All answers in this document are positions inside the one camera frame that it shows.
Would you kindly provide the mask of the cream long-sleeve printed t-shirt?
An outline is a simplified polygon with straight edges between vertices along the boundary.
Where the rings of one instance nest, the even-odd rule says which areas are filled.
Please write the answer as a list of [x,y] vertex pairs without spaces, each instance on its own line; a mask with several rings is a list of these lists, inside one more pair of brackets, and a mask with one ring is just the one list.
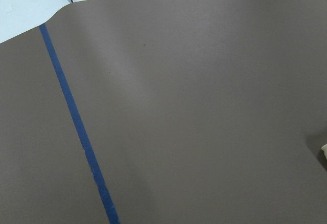
[[325,158],[327,159],[327,144],[323,145],[321,147],[321,150],[323,151],[323,154],[324,154]]

